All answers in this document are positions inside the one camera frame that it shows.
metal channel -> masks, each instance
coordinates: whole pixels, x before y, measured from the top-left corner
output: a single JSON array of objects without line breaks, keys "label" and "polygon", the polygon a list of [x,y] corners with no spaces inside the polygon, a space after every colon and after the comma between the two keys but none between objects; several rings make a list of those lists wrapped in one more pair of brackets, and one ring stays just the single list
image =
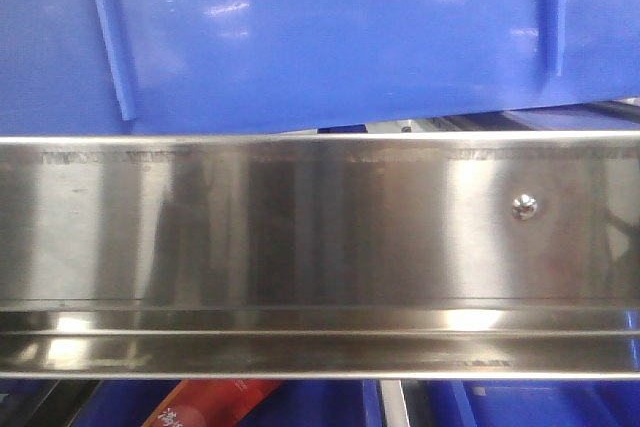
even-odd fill
[{"label": "metal channel", "polygon": [[640,134],[0,139],[0,372],[636,377]]}]

metal frame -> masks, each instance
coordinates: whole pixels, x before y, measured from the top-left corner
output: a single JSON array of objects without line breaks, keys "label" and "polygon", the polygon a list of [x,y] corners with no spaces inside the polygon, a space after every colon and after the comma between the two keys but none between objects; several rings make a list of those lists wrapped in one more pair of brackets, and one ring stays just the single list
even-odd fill
[{"label": "metal frame", "polygon": [[636,132],[3,138],[0,375],[636,377],[639,226]]}]

stainless steel rail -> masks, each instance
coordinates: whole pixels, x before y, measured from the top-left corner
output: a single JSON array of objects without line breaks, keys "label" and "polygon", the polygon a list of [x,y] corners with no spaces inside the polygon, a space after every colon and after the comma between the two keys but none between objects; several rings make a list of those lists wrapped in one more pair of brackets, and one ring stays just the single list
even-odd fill
[{"label": "stainless steel rail", "polygon": [[0,139],[0,371],[629,377],[640,134]]}]

screw head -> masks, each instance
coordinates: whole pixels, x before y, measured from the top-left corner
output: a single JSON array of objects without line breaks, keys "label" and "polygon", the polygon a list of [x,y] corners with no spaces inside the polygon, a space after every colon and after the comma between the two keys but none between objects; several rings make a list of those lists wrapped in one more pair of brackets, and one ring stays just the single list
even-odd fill
[{"label": "screw head", "polygon": [[529,220],[538,211],[538,201],[529,194],[522,194],[513,199],[511,212],[518,220]]}]

metal bar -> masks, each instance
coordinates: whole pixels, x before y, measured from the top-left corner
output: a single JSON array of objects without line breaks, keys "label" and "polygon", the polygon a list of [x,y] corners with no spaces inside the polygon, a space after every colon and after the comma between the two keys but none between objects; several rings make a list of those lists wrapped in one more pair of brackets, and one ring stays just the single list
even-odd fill
[{"label": "metal bar", "polygon": [[0,139],[0,375],[639,375],[640,134]]}]

